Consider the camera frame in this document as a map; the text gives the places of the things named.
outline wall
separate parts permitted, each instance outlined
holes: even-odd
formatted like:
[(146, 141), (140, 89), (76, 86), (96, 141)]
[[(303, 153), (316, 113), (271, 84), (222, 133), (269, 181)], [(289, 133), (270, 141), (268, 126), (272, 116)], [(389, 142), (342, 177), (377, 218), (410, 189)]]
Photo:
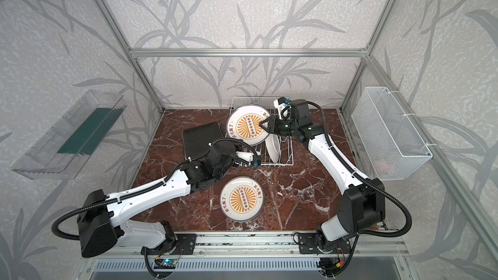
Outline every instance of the wall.
[[(362, 48), (387, 0), (106, 0), (133, 48)], [(356, 59), (142, 59), (168, 107), (313, 93), (340, 106)]]
[[(400, 0), (374, 57), (498, 223), (496, 16), (497, 0)], [(422, 278), (498, 278), (432, 165), (385, 186), (414, 217), (404, 239)], [(389, 224), (402, 227), (402, 214), (387, 208)]]
[[(0, 0), (0, 24), (0, 278), (66, 280), (79, 242), (55, 237), (51, 222), (93, 190), (129, 186), (160, 115), (92, 0)], [(122, 93), (128, 107), (78, 176), (11, 171), (89, 89)]]

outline orange sunburst pattern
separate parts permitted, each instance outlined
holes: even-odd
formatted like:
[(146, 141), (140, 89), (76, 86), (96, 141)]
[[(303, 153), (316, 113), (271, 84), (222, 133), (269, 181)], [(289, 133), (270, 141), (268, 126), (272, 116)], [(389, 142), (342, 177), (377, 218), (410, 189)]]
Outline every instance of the orange sunburst pattern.
[(256, 204), (256, 192), (247, 186), (235, 188), (230, 195), (230, 205), (237, 213), (247, 213)]
[(242, 116), (237, 122), (238, 134), (246, 140), (258, 137), (263, 132), (263, 129), (259, 127), (262, 120), (263, 118), (255, 114)]

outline green mat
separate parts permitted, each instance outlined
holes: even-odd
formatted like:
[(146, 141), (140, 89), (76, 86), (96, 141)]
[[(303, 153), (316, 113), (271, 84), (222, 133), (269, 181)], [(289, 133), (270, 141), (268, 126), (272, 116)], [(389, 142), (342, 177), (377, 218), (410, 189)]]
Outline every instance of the green mat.
[(60, 147), (58, 153), (91, 155), (124, 109), (97, 108)]

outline white mesh basket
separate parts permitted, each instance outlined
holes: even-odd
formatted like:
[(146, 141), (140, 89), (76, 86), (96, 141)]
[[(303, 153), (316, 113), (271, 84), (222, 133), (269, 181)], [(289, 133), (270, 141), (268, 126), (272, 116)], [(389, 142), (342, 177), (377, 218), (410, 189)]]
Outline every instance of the white mesh basket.
[(404, 179), (432, 158), (386, 87), (365, 87), (352, 120), (379, 179)]

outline white dish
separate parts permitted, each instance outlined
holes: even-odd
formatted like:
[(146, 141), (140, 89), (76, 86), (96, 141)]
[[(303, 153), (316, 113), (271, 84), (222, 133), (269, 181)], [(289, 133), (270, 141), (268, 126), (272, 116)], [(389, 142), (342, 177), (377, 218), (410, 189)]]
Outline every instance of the white dish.
[(253, 219), (263, 209), (265, 194), (261, 185), (250, 177), (235, 177), (220, 194), (223, 214), (232, 221), (244, 222)]
[(258, 105), (244, 105), (235, 109), (227, 121), (229, 137), (243, 140), (251, 146), (263, 142), (269, 135), (259, 127), (259, 123), (270, 116), (270, 113)]
[(280, 140), (275, 134), (270, 134), (270, 136), (265, 140), (266, 151), (270, 156), (271, 161), (274, 163), (280, 162), (280, 155), (282, 154), (282, 149), (280, 148)]

